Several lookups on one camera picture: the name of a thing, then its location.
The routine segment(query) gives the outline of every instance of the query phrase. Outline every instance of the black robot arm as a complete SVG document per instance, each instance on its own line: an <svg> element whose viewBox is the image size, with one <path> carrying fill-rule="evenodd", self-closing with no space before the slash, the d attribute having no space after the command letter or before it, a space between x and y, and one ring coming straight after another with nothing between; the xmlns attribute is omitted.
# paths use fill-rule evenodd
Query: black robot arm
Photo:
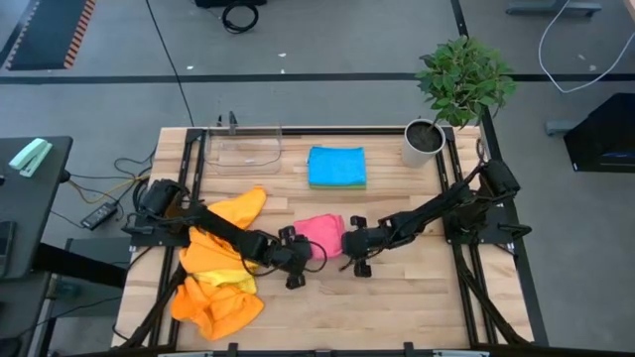
<svg viewBox="0 0 635 357"><path fill-rule="evenodd" d="M288 289L305 285L303 272L312 256L312 242L303 235L296 235L293 226L281 229L279 237L260 230L244 230L209 211L201 202L193 201L189 208L182 208L181 203L187 195L187 189L173 180L155 181L144 196L139 212L133 213L142 218L139 221L144 225L127 225L124 231L153 234L157 230L167 230L178 234L193 226L227 241L243 262L289 273Z"/></svg>
<svg viewBox="0 0 635 357"><path fill-rule="evenodd" d="M471 190L469 183L479 175L480 189ZM411 243L430 222L448 216L453 227L465 232L476 231L485 224L487 210L502 199L514 196L520 186L511 171L501 161L479 165L465 180L454 183L449 190L411 211L391 214L368 228L363 217L351 217L357 229L342 235L342 250L355 263L355 276L370 277L366 259L384 249Z"/></svg>

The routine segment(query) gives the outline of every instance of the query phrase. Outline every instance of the clear plastic container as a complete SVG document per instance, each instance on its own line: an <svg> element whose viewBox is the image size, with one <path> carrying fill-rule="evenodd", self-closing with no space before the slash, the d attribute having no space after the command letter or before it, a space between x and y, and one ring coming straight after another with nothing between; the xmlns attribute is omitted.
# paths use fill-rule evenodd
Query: clear plastic container
<svg viewBox="0 0 635 357"><path fill-rule="evenodd" d="M209 127L205 162L219 175L265 175L280 170L282 128Z"/></svg>

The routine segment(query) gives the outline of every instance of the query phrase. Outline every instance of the orange cloth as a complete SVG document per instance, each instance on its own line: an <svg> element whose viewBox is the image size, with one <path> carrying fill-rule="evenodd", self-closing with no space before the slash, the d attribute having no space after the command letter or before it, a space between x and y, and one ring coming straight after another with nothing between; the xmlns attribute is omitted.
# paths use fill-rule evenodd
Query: orange cloth
<svg viewBox="0 0 635 357"><path fill-rule="evenodd" d="M214 203L209 210L240 228L247 228L258 216L267 194L256 187L236 198ZM190 229L190 246L179 252L184 269L194 275L179 286L172 303L172 316L177 320L189 320L199 327L200 334L209 340L222 338L249 324L262 311L264 303L253 294L246 293L250 282L236 282L236 274L245 272L240 255L231 245L209 233ZM255 269L257 265L247 263ZM196 280L196 274L204 276L216 271L233 273L226 283L219 280Z"/></svg>

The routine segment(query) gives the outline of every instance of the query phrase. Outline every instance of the yellow wire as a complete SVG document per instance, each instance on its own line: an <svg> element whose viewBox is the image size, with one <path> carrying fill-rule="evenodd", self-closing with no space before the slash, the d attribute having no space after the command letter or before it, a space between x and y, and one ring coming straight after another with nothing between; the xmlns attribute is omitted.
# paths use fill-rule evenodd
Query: yellow wire
<svg viewBox="0 0 635 357"><path fill-rule="evenodd" d="M86 198L86 197L83 195L83 191L81 190L81 187L79 187L79 186L77 185L77 183L75 183L72 179L70 179L70 180L68 181L68 183L70 183L70 185L71 185L74 189L76 189L76 190L77 190L77 192L79 193L79 196L81 197L81 199L82 199L84 202L86 202L86 203L88 203L88 204L94 204L94 203L97 203L97 202L101 201L102 199L104 199L104 198L108 197L108 195L110 195L110 193L112 193L112 192L116 191L117 189L119 189L119 188L121 188L121 187L125 186L125 185L126 185L126 184L128 184L128 183L134 183L134 182L136 182L136 181L138 181L138 180L141 180L141 179L147 179L147 178L149 178L149 177L150 177L150 175L143 175L143 176L141 176L141 177L137 177L137 178L130 178L130 179L128 179L128 180L125 180L125 181L123 181L123 182L121 182L121 183L117 184L116 186L114 186L114 187L112 187L112 188L108 189L107 191L105 191L105 192L104 192L104 193L102 193L99 197L97 197L97 198L95 198L95 199L88 199L88 198Z"/></svg>

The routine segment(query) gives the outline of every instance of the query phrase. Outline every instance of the blue towel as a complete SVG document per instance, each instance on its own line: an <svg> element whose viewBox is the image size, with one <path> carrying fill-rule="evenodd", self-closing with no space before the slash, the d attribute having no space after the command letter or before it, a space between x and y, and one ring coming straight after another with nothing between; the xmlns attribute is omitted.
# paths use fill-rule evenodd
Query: blue towel
<svg viewBox="0 0 635 357"><path fill-rule="evenodd" d="M309 151L310 185L366 185L364 148L312 147Z"/></svg>

